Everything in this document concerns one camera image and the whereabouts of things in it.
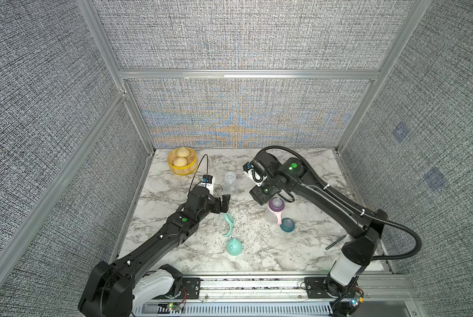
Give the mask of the clear bottle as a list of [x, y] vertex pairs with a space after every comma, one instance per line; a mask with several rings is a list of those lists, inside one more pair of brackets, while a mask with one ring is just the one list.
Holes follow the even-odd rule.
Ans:
[[227, 172], [224, 176], [223, 194], [235, 195], [237, 192], [236, 174], [234, 172]]
[[265, 212], [265, 219], [269, 223], [279, 226], [281, 224], [282, 212], [281, 211], [273, 211], [273, 210], [268, 209]]

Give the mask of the purple nipple collar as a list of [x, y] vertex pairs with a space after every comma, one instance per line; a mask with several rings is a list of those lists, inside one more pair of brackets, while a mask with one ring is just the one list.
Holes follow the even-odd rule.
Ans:
[[282, 213], [285, 209], [285, 201], [279, 197], [274, 197], [269, 200], [268, 209], [272, 213]]

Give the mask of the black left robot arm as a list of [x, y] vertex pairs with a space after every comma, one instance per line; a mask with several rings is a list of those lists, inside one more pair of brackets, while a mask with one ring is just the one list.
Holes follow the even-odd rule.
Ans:
[[227, 213], [231, 195], [216, 198], [203, 186], [196, 186], [187, 201], [145, 243], [112, 263], [97, 264], [83, 290], [78, 310], [85, 316], [129, 316], [137, 300], [133, 291], [161, 258], [183, 244], [210, 213]]

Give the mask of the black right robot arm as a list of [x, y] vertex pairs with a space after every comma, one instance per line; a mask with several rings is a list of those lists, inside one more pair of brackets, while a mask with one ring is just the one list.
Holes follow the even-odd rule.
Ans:
[[373, 261], [383, 227], [371, 219], [373, 212], [366, 216], [364, 207], [323, 181], [304, 157], [285, 147], [280, 149], [293, 156], [280, 162], [262, 149], [243, 165], [243, 171], [255, 183], [250, 194], [261, 206], [275, 196], [292, 203], [296, 194], [325, 212], [351, 236], [324, 282], [330, 296], [343, 297]]

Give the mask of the teal nipple collar upper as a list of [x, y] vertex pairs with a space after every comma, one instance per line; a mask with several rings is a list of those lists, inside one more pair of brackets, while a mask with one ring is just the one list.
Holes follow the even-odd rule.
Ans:
[[279, 227], [283, 232], [290, 233], [295, 230], [295, 222], [291, 218], [282, 218]]

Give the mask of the mint cap left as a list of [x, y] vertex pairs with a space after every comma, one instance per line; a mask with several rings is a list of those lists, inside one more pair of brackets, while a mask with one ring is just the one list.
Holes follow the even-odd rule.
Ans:
[[227, 253], [230, 256], [238, 256], [242, 253], [243, 245], [240, 239], [231, 238], [227, 242]]

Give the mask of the yellow bamboo steamer basket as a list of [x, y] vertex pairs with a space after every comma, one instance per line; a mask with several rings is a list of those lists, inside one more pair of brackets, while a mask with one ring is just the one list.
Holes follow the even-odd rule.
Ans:
[[198, 156], [193, 149], [180, 147], [169, 153], [167, 162], [173, 174], [185, 176], [195, 171], [198, 166]]

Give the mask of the lower steamed bun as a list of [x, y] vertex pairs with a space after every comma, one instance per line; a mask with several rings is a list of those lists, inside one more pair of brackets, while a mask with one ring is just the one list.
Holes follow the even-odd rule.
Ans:
[[187, 160], [187, 158], [184, 158], [184, 157], [176, 157], [172, 164], [175, 166], [175, 167], [183, 167], [183, 166], [186, 166], [189, 164], [189, 161]]

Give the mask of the steamed bun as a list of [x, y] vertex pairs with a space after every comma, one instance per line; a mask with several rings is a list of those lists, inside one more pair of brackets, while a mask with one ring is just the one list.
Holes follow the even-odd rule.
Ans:
[[183, 167], [183, 166], [186, 166], [189, 164], [189, 161], [187, 160], [187, 158], [184, 158], [184, 157], [176, 157], [172, 164], [175, 166], [175, 167]]
[[191, 151], [189, 148], [187, 147], [180, 147], [178, 149], [176, 149], [176, 156], [177, 157], [184, 157], [184, 158], [187, 158], [191, 155]]

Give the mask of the upper steamed bun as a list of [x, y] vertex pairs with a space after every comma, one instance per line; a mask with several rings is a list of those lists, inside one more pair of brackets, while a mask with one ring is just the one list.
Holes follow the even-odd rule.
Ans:
[[189, 148], [187, 147], [180, 147], [178, 149], [176, 149], [176, 156], [177, 157], [184, 157], [184, 158], [187, 158], [191, 155], [191, 151]]

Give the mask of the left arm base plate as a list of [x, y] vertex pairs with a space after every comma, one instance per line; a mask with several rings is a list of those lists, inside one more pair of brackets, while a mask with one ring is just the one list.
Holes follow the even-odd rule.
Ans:
[[201, 290], [201, 279], [198, 277], [183, 277], [182, 281], [174, 280], [170, 290], [165, 295], [157, 295], [153, 300], [171, 299], [179, 301], [181, 299], [198, 299]]

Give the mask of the aluminium front rail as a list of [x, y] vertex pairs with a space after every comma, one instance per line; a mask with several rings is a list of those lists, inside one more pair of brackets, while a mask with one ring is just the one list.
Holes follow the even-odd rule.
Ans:
[[[153, 300], [165, 295], [174, 280], [201, 279], [198, 299]], [[423, 302], [407, 276], [373, 272], [358, 285], [365, 292], [356, 307], [346, 302], [309, 299], [302, 288], [316, 272], [200, 273], [173, 277], [164, 270], [146, 274], [136, 288], [137, 300], [129, 316], [426, 316]]]

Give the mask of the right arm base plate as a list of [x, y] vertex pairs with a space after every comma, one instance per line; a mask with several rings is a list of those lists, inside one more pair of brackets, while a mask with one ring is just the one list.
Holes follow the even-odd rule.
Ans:
[[302, 288], [309, 299], [331, 300], [332, 305], [346, 302], [356, 307], [363, 302], [365, 292], [358, 285], [358, 276], [351, 279], [346, 286], [337, 284], [331, 277], [305, 277]]

